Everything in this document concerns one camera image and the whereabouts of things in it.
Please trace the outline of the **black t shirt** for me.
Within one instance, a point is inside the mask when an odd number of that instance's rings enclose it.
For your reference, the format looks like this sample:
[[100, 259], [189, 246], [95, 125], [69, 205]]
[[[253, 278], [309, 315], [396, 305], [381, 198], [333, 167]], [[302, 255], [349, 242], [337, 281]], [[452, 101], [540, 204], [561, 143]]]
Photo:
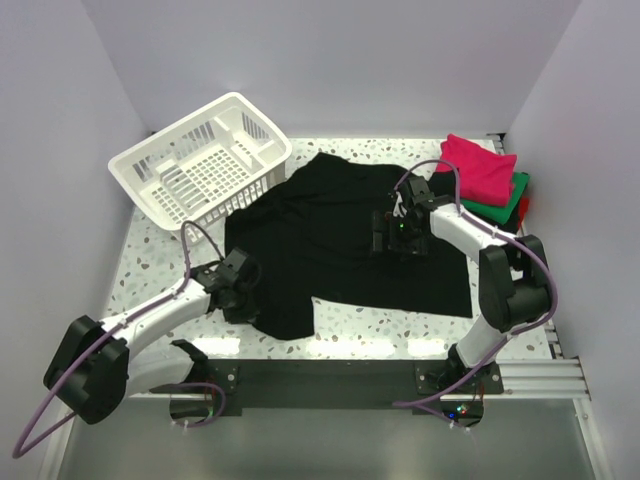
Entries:
[[404, 172], [319, 153], [226, 219], [225, 249], [245, 251], [262, 268], [253, 291], [258, 331], [278, 340], [312, 336], [315, 298], [471, 317], [467, 258], [449, 243], [431, 241], [425, 257], [371, 252], [372, 215], [391, 210]]

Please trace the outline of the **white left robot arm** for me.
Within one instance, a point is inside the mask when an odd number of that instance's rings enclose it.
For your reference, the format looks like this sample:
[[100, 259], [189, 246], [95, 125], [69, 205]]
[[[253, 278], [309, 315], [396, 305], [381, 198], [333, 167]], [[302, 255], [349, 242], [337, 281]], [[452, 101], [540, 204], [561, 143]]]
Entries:
[[142, 352], [177, 327], [221, 310], [241, 320], [257, 309], [253, 290], [262, 269], [235, 248], [224, 259], [189, 269], [168, 292], [103, 320], [83, 315], [66, 330], [44, 375], [44, 385], [85, 423], [111, 415], [127, 397], [158, 387], [200, 390], [212, 378], [208, 356], [174, 339], [155, 358]]

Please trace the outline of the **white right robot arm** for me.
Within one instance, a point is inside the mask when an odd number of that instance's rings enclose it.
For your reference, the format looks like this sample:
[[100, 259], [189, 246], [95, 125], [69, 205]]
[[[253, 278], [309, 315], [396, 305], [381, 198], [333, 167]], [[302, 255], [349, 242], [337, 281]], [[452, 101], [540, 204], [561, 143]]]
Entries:
[[542, 242], [517, 237], [469, 213], [451, 195], [437, 196], [422, 177], [395, 189], [391, 211], [372, 214], [372, 250], [425, 256], [442, 240], [478, 267], [479, 315], [448, 353], [445, 379], [459, 393], [481, 380], [480, 368], [495, 360], [509, 339], [551, 313], [557, 292]]

